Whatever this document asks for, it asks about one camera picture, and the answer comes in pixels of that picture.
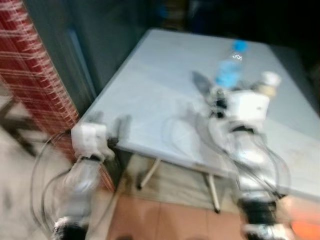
table surface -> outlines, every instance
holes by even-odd
[[[82,120],[102,112],[101,121],[112,132],[117,119],[129,116],[120,148],[228,176],[230,165],[212,147],[208,106],[195,83],[212,81],[232,43],[221,37],[149,30]],[[281,59],[277,49],[284,51]],[[320,121],[308,101],[311,89],[299,58],[290,49],[258,42],[248,42],[245,57],[247,84],[258,81],[263,71],[281,76],[264,126],[268,145],[287,163],[292,193],[320,199]]]

tiled floor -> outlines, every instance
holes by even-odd
[[[107,240],[242,240],[240,228],[235,213],[122,195]]]

